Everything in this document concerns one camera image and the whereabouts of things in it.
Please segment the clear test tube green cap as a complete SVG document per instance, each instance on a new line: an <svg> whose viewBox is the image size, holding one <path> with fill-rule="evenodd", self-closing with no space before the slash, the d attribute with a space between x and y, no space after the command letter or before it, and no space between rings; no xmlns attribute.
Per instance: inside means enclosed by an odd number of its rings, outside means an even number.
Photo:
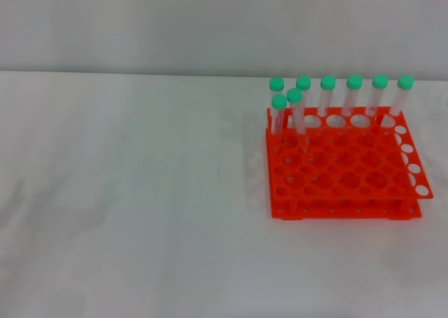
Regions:
<svg viewBox="0 0 448 318"><path fill-rule="evenodd" d="M282 93L282 91L284 90L284 86L285 83L282 77L275 76L271 77L271 79L269 80L269 89L273 95Z"/></svg>
<svg viewBox="0 0 448 318"><path fill-rule="evenodd" d="M317 114L319 117L328 115L333 90L335 89L336 78L331 75L324 76L320 81L321 93L319 95Z"/></svg>
<svg viewBox="0 0 448 318"><path fill-rule="evenodd" d="M398 116L403 109L405 100L414 85L414 78L408 74L402 75L397 81L397 90L389 109L390 116Z"/></svg>
<svg viewBox="0 0 448 318"><path fill-rule="evenodd" d="M302 91L298 88L291 88L287 91L286 98L290 105L295 131L298 137L304 141L307 127L305 123L305 106Z"/></svg>
<svg viewBox="0 0 448 318"><path fill-rule="evenodd" d="M283 130L284 111L287 107L287 99L285 95L275 94L271 101L271 132L273 135L280 135Z"/></svg>
<svg viewBox="0 0 448 318"><path fill-rule="evenodd" d="M388 84L389 78L384 74L377 74L372 78L372 92L365 108L367 116L375 116L377 114L379 103Z"/></svg>
<svg viewBox="0 0 448 318"><path fill-rule="evenodd" d="M346 95L342 106L342 115L349 117L353 113L358 91L363 84L363 78L357 74L350 75L346 80Z"/></svg>
<svg viewBox="0 0 448 318"><path fill-rule="evenodd" d="M309 76L298 76L296 79L296 88L302 91L302 103L301 108L302 112L305 112L305 107L307 103L307 98L309 94L310 87L312 85L311 78Z"/></svg>

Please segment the orange plastic test tube rack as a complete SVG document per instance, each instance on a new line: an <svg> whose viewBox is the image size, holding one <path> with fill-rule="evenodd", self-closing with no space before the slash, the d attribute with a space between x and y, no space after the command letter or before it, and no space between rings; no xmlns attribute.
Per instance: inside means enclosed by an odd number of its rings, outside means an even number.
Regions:
<svg viewBox="0 0 448 318"><path fill-rule="evenodd" d="M388 108L374 117L361 106L341 120L330 108L321 118L314 107L305 110L307 146L283 117L278 136L266 129L271 215L275 219L419 218L419 201L433 197L419 154L403 115L388 126Z"/></svg>

